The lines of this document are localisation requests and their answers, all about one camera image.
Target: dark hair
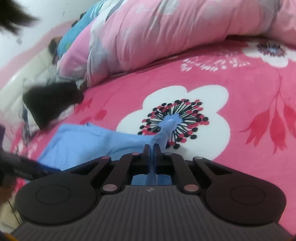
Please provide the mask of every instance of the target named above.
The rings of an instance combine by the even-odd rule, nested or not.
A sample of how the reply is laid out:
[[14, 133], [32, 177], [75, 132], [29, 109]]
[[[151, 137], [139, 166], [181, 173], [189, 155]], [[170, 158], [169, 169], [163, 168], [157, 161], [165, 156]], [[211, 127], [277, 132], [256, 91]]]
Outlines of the dark hair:
[[13, 0], [0, 0], [0, 31], [18, 34], [21, 26], [29, 26], [37, 20]]
[[57, 42], [55, 39], [52, 39], [48, 45], [48, 51], [51, 53], [51, 55], [54, 55], [57, 49]]

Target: blue cloth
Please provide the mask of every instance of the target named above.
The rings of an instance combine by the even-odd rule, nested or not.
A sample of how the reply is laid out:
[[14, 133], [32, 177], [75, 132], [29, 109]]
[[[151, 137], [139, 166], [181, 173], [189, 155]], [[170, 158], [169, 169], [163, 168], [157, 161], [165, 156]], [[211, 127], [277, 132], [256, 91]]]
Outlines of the blue cloth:
[[[175, 128], [174, 120], [167, 120], [161, 130], [154, 136], [131, 135], [107, 130], [87, 123], [86, 125], [63, 124], [40, 155], [38, 161], [44, 165], [65, 170], [100, 156], [110, 156], [119, 160], [127, 153], [143, 151], [149, 144], [153, 150], [154, 144], [159, 144], [165, 150], [167, 141]], [[148, 175], [137, 175], [133, 185], [167, 184], [169, 177], [157, 176], [154, 163], [150, 164]]]
[[98, 15], [101, 10], [103, 3], [106, 0], [101, 0], [94, 6], [90, 7], [89, 10], [83, 15], [83, 17], [73, 26], [61, 39], [58, 47], [57, 54], [61, 58], [64, 53], [70, 48], [77, 36], [89, 25]]

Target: white flower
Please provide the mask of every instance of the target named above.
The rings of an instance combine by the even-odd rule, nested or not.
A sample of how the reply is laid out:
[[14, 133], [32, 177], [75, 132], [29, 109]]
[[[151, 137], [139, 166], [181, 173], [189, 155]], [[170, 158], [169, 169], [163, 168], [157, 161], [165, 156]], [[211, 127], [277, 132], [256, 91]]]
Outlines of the white flower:
[[[170, 86], [153, 92], [145, 98], [141, 110], [134, 111], [121, 120], [116, 131], [129, 134], [139, 133], [139, 131], [141, 131], [140, 126], [143, 125], [142, 122], [144, 122], [146, 118], [150, 118], [152, 121], [153, 116], [147, 117], [147, 115], [150, 115], [153, 109], [158, 108], [157, 113], [160, 113], [162, 116], [163, 114], [159, 111], [159, 108], [164, 106], [162, 104], [169, 106], [169, 103], [174, 104], [176, 100], [181, 102], [179, 109], [193, 106], [192, 110], [199, 111], [199, 114], [195, 111], [195, 115], [192, 114], [190, 118], [197, 120], [200, 116], [203, 119], [200, 123], [195, 123], [198, 125], [198, 128], [187, 129], [187, 133], [191, 132], [194, 138], [192, 138], [192, 136], [186, 137], [186, 140], [183, 138], [182, 140], [184, 142], [179, 141], [178, 143], [180, 144], [177, 144], [179, 145], [178, 149], [174, 149], [173, 146], [170, 146], [167, 150], [182, 155], [185, 160], [192, 160], [195, 156], [203, 156], [213, 160], [219, 156], [226, 148], [230, 138], [230, 128], [227, 121], [217, 114], [228, 100], [228, 91], [219, 85], [207, 85], [196, 88], [190, 92], [187, 92], [183, 86]], [[170, 114], [164, 116], [172, 118], [173, 107], [168, 110]], [[186, 125], [184, 115], [180, 118], [180, 114], [176, 111], [174, 118], [180, 120], [181, 125]]]
[[261, 58], [264, 62], [273, 67], [284, 68], [288, 65], [289, 59], [296, 62], [296, 51], [289, 49], [283, 44], [268, 42], [247, 42], [249, 47], [242, 48], [243, 53], [251, 58]]

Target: bedsheet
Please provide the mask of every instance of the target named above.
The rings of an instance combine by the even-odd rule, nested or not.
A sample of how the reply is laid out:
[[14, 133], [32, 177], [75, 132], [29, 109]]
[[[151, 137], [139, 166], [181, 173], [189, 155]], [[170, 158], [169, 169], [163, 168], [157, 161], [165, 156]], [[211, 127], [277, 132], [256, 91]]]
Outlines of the bedsheet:
[[[294, 234], [295, 67], [294, 49], [264, 39], [201, 46], [88, 89], [64, 123], [153, 135], [173, 118], [168, 151], [274, 183], [287, 198], [280, 224]], [[17, 138], [13, 151], [37, 159], [58, 127], [28, 148]]]

